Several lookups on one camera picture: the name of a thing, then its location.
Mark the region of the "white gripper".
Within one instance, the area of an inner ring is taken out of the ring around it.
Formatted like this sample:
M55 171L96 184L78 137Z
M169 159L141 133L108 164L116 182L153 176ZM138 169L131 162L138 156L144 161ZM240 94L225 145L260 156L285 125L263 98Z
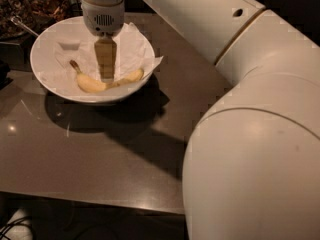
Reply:
M124 0L97 3L81 0L83 20L94 36L113 36L124 24ZM110 37L100 37L94 43L94 51L103 80L113 79L117 44Z

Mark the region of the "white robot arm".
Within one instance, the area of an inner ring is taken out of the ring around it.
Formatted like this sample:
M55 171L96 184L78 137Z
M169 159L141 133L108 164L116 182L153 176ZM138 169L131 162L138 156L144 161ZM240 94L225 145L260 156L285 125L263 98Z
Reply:
M232 84L183 165L190 240L320 240L319 47L255 0L143 0Z

